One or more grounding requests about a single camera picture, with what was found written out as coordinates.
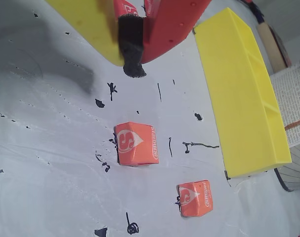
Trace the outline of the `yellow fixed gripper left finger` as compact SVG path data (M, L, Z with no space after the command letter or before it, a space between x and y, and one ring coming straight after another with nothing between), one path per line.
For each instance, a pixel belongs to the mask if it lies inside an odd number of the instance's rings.
M48 0L47 3L106 60L116 66L124 65L112 0Z

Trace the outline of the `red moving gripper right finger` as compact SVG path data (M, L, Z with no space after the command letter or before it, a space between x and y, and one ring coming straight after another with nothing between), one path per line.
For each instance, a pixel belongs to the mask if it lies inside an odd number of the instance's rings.
M146 76L142 65L184 41L209 4L208 0L146 0L141 17L131 3L119 0L118 42L125 74Z

